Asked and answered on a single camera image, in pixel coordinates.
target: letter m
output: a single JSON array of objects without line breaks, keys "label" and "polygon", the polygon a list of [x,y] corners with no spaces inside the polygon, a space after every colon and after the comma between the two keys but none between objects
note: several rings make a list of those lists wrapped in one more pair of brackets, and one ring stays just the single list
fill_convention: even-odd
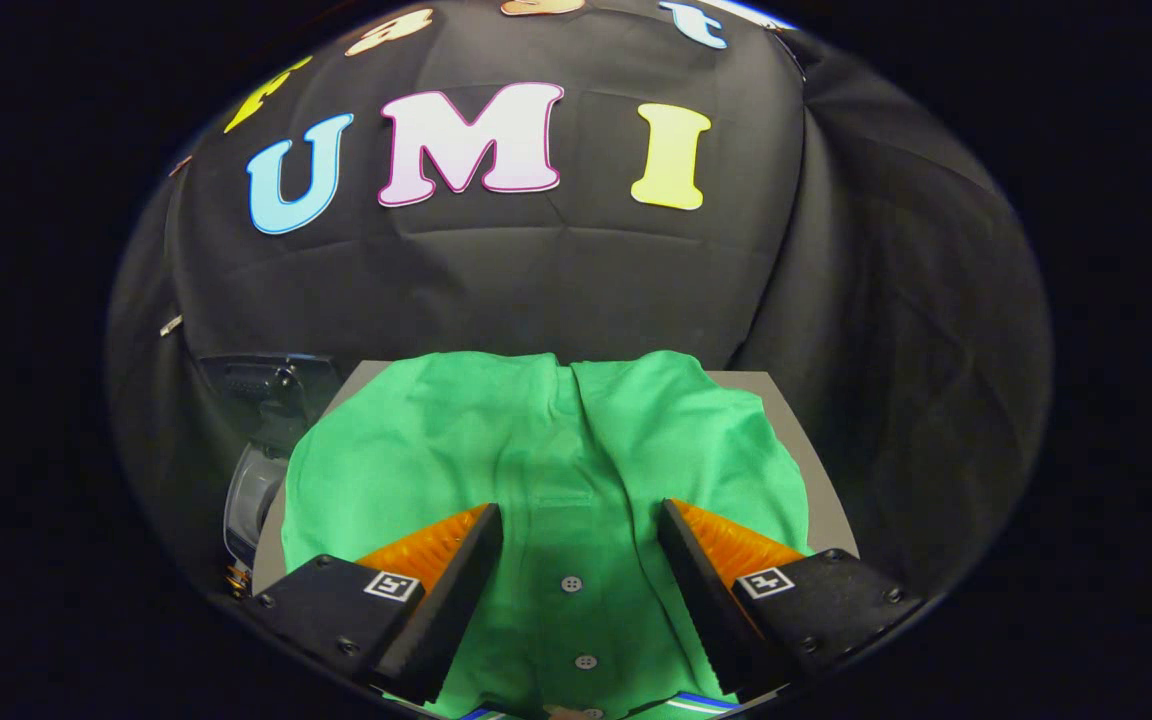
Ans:
[{"label": "letter m", "polygon": [[380,114],[394,122],[389,183],[380,191],[387,209],[414,205],[434,196],[434,183],[420,172],[429,154],[453,192],[464,192],[488,147],[495,164],[483,176],[483,187],[495,192],[540,192],[558,185],[550,167],[550,111],[563,89],[544,82],[518,82],[492,97],[473,121],[442,92],[399,97]]}]

